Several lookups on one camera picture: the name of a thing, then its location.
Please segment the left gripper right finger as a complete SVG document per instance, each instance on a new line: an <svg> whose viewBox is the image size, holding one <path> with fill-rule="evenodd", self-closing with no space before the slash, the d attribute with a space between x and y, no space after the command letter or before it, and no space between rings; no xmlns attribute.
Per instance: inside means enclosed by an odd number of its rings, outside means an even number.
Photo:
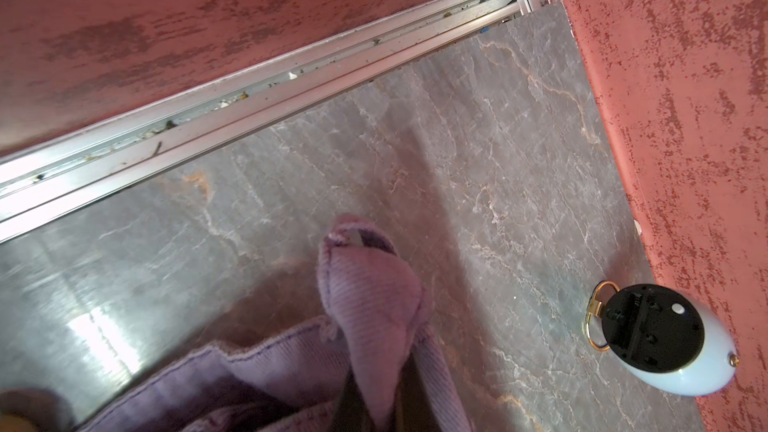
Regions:
<svg viewBox="0 0 768 432"><path fill-rule="evenodd" d="M396 432L440 431L412 355L408 357L401 370L395 395L392 430Z"/></svg>

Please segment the purple trousers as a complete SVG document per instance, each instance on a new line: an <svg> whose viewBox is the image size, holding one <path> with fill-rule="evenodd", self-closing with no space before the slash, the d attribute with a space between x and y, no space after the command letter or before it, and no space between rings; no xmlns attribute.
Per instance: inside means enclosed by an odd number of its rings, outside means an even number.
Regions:
<svg viewBox="0 0 768 432"><path fill-rule="evenodd" d="M429 291L373 223L336 219L319 246L324 312L247 348L212 342L113 400L87 431L328 431L354 373L374 431L393 431L412 355L440 431L470 420L431 328Z"/></svg>

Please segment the white egg-shaped timer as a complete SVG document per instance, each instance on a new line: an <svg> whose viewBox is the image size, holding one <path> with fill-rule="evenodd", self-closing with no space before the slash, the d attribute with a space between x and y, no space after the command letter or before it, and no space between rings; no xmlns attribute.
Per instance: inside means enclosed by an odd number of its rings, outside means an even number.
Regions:
<svg viewBox="0 0 768 432"><path fill-rule="evenodd" d="M599 282L583 332L593 349L612 353L635 377L672 394L718 392L739 365L734 339L708 307L657 284Z"/></svg>

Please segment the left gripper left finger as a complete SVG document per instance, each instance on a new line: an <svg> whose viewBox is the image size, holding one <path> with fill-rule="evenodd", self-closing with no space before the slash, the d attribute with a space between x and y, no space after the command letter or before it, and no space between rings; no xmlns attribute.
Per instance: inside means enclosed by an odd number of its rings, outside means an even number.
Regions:
<svg viewBox="0 0 768 432"><path fill-rule="evenodd" d="M375 425L355 380L349 371L339 396L329 432L372 432Z"/></svg>

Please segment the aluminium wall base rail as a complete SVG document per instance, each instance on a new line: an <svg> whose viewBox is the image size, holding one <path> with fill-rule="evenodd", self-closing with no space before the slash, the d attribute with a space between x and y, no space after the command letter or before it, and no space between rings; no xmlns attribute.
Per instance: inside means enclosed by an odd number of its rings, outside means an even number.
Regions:
<svg viewBox="0 0 768 432"><path fill-rule="evenodd" d="M555 1L434 0L13 154L1 163L1 238Z"/></svg>

